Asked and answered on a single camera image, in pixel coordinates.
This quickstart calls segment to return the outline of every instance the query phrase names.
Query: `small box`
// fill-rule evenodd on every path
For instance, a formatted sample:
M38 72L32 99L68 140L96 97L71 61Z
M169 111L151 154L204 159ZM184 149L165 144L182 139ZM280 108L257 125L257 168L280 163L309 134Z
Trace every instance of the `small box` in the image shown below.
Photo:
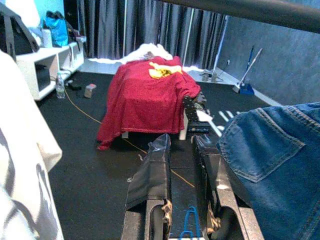
M93 83L89 84L88 86L85 87L85 91L84 91L84 96L88 99L90 99L92 97L92 93L93 90L96 88L97 86Z

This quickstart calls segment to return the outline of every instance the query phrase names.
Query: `white cabinet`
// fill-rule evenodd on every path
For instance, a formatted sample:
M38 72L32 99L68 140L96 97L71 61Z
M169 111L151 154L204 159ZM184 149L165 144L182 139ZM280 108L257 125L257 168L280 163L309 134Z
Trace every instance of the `white cabinet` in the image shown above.
M84 42L85 40L79 40L79 45L72 42L63 47L41 47L37 52L16 56L16 64L24 75L34 100L43 99L55 89L58 72L62 73L62 78L65 80L84 63ZM46 66L50 73L50 85L41 91L35 64Z

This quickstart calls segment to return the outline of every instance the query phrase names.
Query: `plastic bottle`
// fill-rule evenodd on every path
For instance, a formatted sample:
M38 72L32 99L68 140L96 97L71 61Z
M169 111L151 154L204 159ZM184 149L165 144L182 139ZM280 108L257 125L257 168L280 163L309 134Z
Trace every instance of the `plastic bottle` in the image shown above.
M56 77L55 90L56 90L56 97L58 99L64 99L66 97L65 84L60 72L58 72Z

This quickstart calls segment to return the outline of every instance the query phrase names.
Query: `black floor mat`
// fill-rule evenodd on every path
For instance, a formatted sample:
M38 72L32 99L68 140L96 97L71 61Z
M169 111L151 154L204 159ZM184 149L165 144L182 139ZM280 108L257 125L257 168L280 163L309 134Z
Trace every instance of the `black floor mat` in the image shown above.
M80 91L68 89L70 98L83 111L102 120L106 113L106 96L112 75L77 72L71 79L82 86ZM90 99L84 98L86 85L97 88ZM218 111L247 111L267 106L254 96L240 95L230 85L199 83L207 98L207 107L215 122L224 125ZM127 179L141 164L136 148L118 137L109 150L97 150L96 134L99 124L86 117L67 99L57 99L55 92L37 103L49 125L63 156L50 171L49 178L58 216L66 240L120 239L128 190ZM130 133L129 140L147 150L148 143L159 134ZM194 182L190 136L179 141L171 135L171 168ZM195 191L176 175L172 182L172 235L183 231L188 207L196 206Z

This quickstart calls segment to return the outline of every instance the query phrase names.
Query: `white floor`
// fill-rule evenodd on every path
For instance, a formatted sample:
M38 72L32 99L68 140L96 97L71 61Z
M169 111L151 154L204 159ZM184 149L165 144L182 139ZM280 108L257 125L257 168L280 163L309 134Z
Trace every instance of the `white floor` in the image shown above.
M97 73L97 74L112 74L114 75L118 68L121 66L120 62L116 63L99 63L96 61L91 61L89 59L84 59L84 64L79 68L80 72L85 73ZM187 67L183 68L184 71L186 71L196 82L203 82L201 74L203 73L203 70L198 69L196 67ZM216 73L218 75L217 81L215 82L218 84L229 84L229 85L235 85L239 82L238 79L231 76L227 72L222 71L220 68L216 69ZM263 93L254 90L254 94L256 97L261 99L262 101L266 102L267 104L271 106L282 106L279 102L274 101L270 97L264 95Z

